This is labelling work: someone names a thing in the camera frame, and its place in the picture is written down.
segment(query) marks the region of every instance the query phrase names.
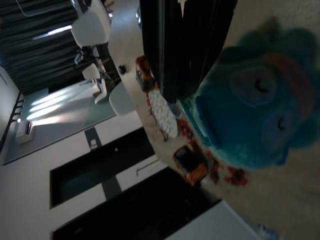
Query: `black curtain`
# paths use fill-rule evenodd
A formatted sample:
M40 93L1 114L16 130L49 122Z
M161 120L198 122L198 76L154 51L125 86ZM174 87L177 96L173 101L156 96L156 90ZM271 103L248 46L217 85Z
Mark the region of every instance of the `black curtain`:
M74 69L79 47L70 30L34 39L69 26L77 19L70 0L18 2L26 15L42 13L26 17L16 0L0 0L0 66L18 89L28 95L43 88L59 89L81 81L82 70L89 63Z

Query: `toy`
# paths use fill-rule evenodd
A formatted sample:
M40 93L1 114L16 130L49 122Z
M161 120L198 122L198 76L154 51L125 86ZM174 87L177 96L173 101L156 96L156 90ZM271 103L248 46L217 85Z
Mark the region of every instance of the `toy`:
M202 142L236 168L283 165L289 148L319 137L317 40L275 19L223 50L197 92L179 104Z
M173 154L176 167L185 181L192 186L196 185L208 174L205 159L200 154L201 151L199 152L197 148L193 149L193 151L190 150L188 145L185 145Z

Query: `plush toy eye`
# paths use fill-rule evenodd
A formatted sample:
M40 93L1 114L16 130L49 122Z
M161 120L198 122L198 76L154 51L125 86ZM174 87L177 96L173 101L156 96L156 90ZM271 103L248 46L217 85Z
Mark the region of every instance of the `plush toy eye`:
M232 93L246 105L256 107L272 101L276 92L276 76L268 68L257 66L235 72L230 81Z
M272 113L262 126L262 142L268 152L274 153L284 148L293 127L293 116L288 110Z

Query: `teal plush toy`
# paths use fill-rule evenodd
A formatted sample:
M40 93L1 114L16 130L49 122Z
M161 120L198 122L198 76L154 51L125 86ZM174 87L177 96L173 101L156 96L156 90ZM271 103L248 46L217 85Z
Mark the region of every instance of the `teal plush toy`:
M180 106L202 142L230 165L283 165L289 148L308 146L319 136L317 48L308 30L280 33L269 21L224 49Z

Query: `striped curtain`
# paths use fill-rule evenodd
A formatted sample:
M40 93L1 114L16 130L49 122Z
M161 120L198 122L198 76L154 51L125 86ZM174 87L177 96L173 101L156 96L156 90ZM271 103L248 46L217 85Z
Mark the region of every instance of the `striped curtain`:
M70 29L37 38L71 25L77 12L70 0L0 0L0 66L9 73L24 95L43 88L82 80L74 69L77 46Z

